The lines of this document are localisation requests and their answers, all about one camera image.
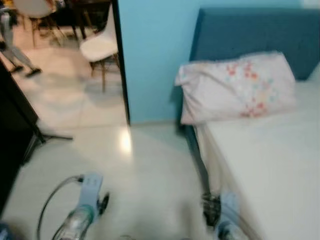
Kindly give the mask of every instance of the white chair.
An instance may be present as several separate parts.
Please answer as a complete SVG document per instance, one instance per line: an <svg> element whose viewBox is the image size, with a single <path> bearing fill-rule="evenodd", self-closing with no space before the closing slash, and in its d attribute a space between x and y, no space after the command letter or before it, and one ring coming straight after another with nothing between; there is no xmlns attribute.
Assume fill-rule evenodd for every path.
<svg viewBox="0 0 320 240"><path fill-rule="evenodd" d="M57 39L52 32L51 26L51 23L54 25L56 24L53 22L52 18L49 17L53 12L53 8L46 0L13 0L13 4L20 14L30 18L32 21L32 41L34 47L36 46L35 31L37 29L38 19L46 19L51 34Z"/></svg>
<svg viewBox="0 0 320 240"><path fill-rule="evenodd" d="M104 30L96 36L84 41L80 45L82 55L90 62L92 74L94 72L94 63L100 63L102 68L102 91L106 89L106 67L105 59L114 57L117 66L118 45L115 29L115 20L112 4L109 7L108 20Z"/></svg>

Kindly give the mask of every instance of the white bedsheet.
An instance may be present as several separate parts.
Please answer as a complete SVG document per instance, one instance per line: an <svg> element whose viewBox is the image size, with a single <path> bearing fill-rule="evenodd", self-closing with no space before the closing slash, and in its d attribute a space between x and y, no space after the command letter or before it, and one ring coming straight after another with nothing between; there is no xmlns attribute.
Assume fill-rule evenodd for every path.
<svg viewBox="0 0 320 240"><path fill-rule="evenodd" d="M267 240L320 239L320 81L297 84L295 112L196 127L213 191L232 190Z"/></svg>

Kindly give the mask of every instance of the black stand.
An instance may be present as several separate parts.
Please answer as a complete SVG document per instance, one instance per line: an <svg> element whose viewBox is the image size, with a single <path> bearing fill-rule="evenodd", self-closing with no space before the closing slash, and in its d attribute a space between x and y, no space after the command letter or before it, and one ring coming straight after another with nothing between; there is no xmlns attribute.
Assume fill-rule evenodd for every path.
<svg viewBox="0 0 320 240"><path fill-rule="evenodd" d="M33 124L33 136L32 139L24 153L22 166L27 164L30 161L32 153L35 151L37 147L43 146L48 143L51 139L60 139L60 140L68 140L72 141L74 138L71 136L59 136L59 135L49 135L44 134L40 131L37 125Z"/></svg>

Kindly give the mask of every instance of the bed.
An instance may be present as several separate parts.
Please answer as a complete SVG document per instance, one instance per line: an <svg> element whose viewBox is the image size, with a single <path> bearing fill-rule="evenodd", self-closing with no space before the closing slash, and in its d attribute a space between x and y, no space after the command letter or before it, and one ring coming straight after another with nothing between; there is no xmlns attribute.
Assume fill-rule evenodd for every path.
<svg viewBox="0 0 320 240"><path fill-rule="evenodd" d="M236 193L239 214L262 239L320 239L320 11L205 8L191 61L283 52L297 109L186 126L204 192Z"/></svg>

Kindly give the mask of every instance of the blue upholstered headboard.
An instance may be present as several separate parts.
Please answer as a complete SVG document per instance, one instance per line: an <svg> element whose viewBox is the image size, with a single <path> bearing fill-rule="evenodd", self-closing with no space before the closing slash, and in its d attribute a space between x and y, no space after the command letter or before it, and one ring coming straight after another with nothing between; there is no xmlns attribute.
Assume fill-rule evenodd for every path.
<svg viewBox="0 0 320 240"><path fill-rule="evenodd" d="M296 79L320 61L320 10L205 8L199 12L191 61L225 60L261 51L283 52Z"/></svg>

